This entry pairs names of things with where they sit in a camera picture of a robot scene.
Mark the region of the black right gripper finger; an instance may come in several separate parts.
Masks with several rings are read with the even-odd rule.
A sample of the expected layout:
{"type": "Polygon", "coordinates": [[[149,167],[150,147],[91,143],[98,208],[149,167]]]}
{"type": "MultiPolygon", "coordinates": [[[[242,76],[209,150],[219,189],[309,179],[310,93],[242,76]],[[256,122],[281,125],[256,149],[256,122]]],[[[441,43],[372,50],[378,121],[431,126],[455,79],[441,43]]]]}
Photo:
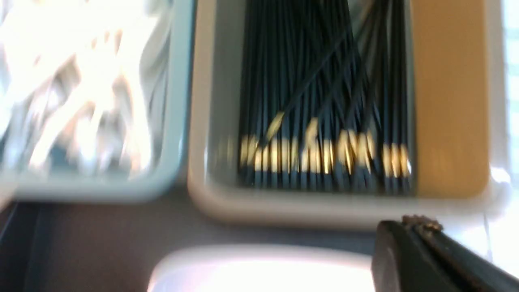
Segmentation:
{"type": "Polygon", "coordinates": [[[371,275],[377,292],[517,292],[516,277],[449,237],[426,216],[378,223],[371,275]]]}

